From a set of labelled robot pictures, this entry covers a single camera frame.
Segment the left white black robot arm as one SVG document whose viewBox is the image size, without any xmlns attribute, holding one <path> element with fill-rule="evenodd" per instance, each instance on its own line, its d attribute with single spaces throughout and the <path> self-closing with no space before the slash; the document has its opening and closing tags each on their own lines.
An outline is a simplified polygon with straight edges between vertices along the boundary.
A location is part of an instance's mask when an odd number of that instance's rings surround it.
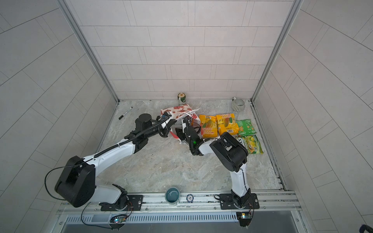
<svg viewBox="0 0 373 233">
<path fill-rule="evenodd" d="M 99 203 L 102 210 L 125 209 L 129 206 L 127 191 L 117 184 L 99 185 L 97 176 L 119 160 L 140 151 L 150 137 L 167 137 L 176 122 L 168 112 L 156 119 L 150 114 L 141 114 L 135 120 L 135 130 L 120 142 L 84 158 L 72 157 L 60 168 L 62 173 L 54 188 L 59 200 L 74 207 L 93 202 Z"/>
</svg>

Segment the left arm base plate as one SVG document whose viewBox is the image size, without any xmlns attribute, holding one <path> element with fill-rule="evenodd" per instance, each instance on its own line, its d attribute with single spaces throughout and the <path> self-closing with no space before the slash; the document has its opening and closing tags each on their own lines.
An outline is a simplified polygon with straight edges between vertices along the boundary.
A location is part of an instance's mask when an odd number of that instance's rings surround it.
<svg viewBox="0 0 373 233">
<path fill-rule="evenodd" d="M 120 197 L 114 204 L 99 203 L 101 211 L 140 211 L 143 195 L 126 195 Z"/>
</svg>

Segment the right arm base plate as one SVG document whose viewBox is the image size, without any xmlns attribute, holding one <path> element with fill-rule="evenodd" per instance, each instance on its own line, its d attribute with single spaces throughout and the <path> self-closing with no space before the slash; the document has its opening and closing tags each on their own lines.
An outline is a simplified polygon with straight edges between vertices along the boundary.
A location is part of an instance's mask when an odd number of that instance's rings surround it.
<svg viewBox="0 0 373 233">
<path fill-rule="evenodd" d="M 239 197 L 234 193 L 214 195 L 214 198 L 220 202 L 222 210 L 239 210 L 239 209 L 259 209 L 259 201 L 255 193 L 247 193 Z"/>
</svg>

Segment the red white paper gift bag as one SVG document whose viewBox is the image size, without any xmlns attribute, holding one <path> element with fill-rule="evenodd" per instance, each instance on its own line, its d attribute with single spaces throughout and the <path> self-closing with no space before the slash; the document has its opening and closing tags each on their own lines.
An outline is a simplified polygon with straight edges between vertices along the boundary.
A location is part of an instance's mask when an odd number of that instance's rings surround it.
<svg viewBox="0 0 373 233">
<path fill-rule="evenodd" d="M 193 118 L 192 125 L 196 128 L 197 126 L 200 126 L 201 120 L 196 114 L 196 110 L 193 110 L 188 104 L 184 104 L 181 106 L 175 106 L 175 107 L 169 107 L 166 109 L 161 110 L 161 114 L 164 114 L 165 112 L 169 112 L 172 117 L 171 119 L 176 119 L 177 122 L 172 126 L 172 129 L 170 131 L 171 135 L 177 139 L 180 143 L 183 143 L 184 141 L 181 141 L 178 136 L 176 135 L 175 128 L 181 128 L 182 127 L 182 119 L 185 116 L 190 116 Z"/>
</svg>

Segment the green yellow snack packet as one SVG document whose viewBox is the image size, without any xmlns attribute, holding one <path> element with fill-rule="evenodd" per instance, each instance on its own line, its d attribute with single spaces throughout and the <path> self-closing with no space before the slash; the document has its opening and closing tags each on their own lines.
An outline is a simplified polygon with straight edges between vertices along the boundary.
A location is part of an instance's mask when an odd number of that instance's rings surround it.
<svg viewBox="0 0 373 233">
<path fill-rule="evenodd" d="M 236 138 L 248 151 L 249 154 L 263 154 L 263 150 L 256 135 Z"/>
</svg>

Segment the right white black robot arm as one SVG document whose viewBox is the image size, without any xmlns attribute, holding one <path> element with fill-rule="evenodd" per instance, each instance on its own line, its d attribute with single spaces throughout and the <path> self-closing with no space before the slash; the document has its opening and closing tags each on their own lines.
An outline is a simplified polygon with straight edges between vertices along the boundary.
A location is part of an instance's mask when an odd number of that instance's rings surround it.
<svg viewBox="0 0 373 233">
<path fill-rule="evenodd" d="M 231 194 L 215 195 L 216 200 L 237 209 L 259 209 L 257 196 L 251 192 L 246 177 L 248 150 L 241 143 L 229 133 L 223 133 L 215 139 L 201 139 L 196 128 L 191 125 L 190 117 L 184 118 L 182 125 L 177 126 L 175 131 L 181 142 L 188 144 L 192 155 L 213 153 L 230 172 Z"/>
</svg>

